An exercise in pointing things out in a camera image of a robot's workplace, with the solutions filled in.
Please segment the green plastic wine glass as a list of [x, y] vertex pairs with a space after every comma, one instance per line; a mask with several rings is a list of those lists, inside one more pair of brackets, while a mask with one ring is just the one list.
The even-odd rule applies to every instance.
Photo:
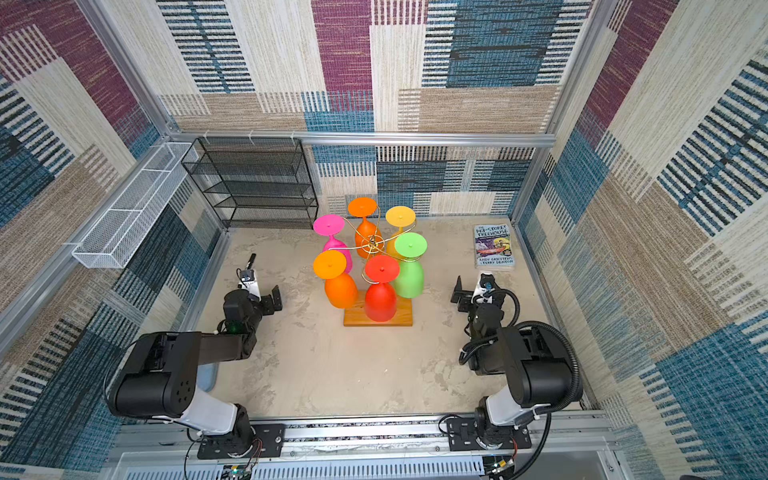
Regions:
[[400, 297], [414, 299], [422, 294], [424, 269], [419, 259], [427, 249], [427, 240], [419, 233], [403, 233], [395, 240], [395, 250], [403, 259], [400, 261], [399, 275], [392, 285]]

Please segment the red plastic wine glass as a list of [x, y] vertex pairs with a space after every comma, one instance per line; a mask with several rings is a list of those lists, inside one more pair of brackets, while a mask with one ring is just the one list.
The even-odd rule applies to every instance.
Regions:
[[365, 265], [364, 273], [372, 282], [365, 295], [367, 317], [374, 322], [391, 320], [397, 310], [397, 294], [391, 282], [400, 273], [398, 261], [386, 255], [375, 256]]

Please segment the yellow plastic wine glass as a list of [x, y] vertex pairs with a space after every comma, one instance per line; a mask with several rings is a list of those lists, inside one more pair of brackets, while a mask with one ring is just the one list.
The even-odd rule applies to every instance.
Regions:
[[386, 254], [396, 260], [403, 260], [404, 257], [400, 255], [395, 248], [395, 242], [401, 234], [414, 224], [416, 214], [410, 207], [394, 206], [387, 211], [385, 218], [391, 226], [397, 228], [397, 231], [386, 243]]

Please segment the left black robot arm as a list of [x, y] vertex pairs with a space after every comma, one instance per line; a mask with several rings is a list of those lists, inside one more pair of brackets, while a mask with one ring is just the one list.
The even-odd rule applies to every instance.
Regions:
[[197, 376], [201, 365], [248, 359], [262, 318], [282, 308], [277, 286], [260, 298], [236, 289], [224, 297], [225, 318], [215, 333], [141, 335], [113, 385], [105, 389], [109, 410], [119, 417], [169, 421], [199, 432], [201, 460], [278, 455], [283, 426], [258, 430], [244, 406], [213, 397], [198, 385]]

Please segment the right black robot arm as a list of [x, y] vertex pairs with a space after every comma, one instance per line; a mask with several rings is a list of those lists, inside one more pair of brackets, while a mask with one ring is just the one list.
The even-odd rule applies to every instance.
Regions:
[[463, 436], [464, 449], [528, 448], [530, 423], [583, 394], [575, 349], [552, 325], [522, 321], [517, 295], [499, 287], [490, 273], [482, 273], [472, 291], [458, 280], [450, 302], [467, 315], [469, 341], [458, 363], [478, 376], [501, 375], [506, 384], [479, 401], [470, 424], [448, 420], [448, 432]]

